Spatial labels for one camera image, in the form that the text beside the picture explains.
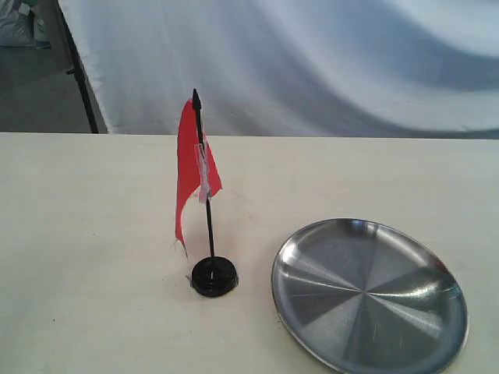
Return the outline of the red flag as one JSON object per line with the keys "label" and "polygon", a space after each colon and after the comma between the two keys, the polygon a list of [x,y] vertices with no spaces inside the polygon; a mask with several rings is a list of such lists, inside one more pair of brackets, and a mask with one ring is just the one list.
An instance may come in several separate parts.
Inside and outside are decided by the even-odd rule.
{"label": "red flag", "polygon": [[198,192],[199,201],[206,207],[210,256],[214,257],[211,198],[222,190],[222,182],[203,129],[201,109],[200,96],[194,89],[182,109],[177,134],[175,237],[185,245],[182,212],[191,195]]}

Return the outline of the black round flag base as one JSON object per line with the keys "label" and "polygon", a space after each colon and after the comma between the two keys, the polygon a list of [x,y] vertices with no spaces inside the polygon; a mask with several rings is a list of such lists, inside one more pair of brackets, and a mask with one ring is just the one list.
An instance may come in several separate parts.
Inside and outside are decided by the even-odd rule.
{"label": "black round flag base", "polygon": [[226,295],[239,284],[234,264],[225,257],[215,256],[200,260],[192,269],[191,287],[207,298]]}

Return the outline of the round steel plate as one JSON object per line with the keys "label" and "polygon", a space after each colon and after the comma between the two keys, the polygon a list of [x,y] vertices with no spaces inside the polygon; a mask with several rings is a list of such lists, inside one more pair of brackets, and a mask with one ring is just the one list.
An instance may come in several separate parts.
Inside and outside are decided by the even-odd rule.
{"label": "round steel plate", "polygon": [[452,272],[425,245],[372,221],[300,228],[274,258],[271,293],[295,342],[340,373],[440,373],[469,335]]}

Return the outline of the white backdrop cloth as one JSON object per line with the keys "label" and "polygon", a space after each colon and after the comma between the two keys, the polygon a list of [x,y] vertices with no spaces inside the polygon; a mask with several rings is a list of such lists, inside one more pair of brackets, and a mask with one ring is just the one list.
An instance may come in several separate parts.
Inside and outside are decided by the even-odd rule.
{"label": "white backdrop cloth", "polygon": [[108,130],[494,139],[495,1],[63,1]]}

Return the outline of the black stand pole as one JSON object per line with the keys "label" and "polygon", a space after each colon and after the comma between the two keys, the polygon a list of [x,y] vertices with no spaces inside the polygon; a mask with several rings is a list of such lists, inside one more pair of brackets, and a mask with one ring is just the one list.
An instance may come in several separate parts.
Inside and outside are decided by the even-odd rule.
{"label": "black stand pole", "polygon": [[76,84],[78,86],[80,96],[83,102],[84,111],[86,113],[87,121],[90,127],[90,132],[92,134],[99,134],[99,129],[97,126],[97,121],[90,101],[90,94],[86,85],[86,77],[81,65],[80,56],[76,48],[76,44],[73,40],[73,36],[69,30],[68,24],[63,15],[62,9],[58,2],[56,2],[59,16],[62,21],[63,30],[65,33],[66,43],[68,44],[69,56],[71,59],[72,67],[66,71],[67,75],[73,75]]}

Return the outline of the white sack in background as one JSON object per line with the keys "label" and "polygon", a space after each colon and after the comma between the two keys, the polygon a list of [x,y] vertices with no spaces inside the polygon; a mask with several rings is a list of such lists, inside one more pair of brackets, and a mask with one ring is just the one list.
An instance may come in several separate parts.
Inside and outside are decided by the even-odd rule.
{"label": "white sack in background", "polygon": [[1,0],[1,46],[50,48],[39,1]]}

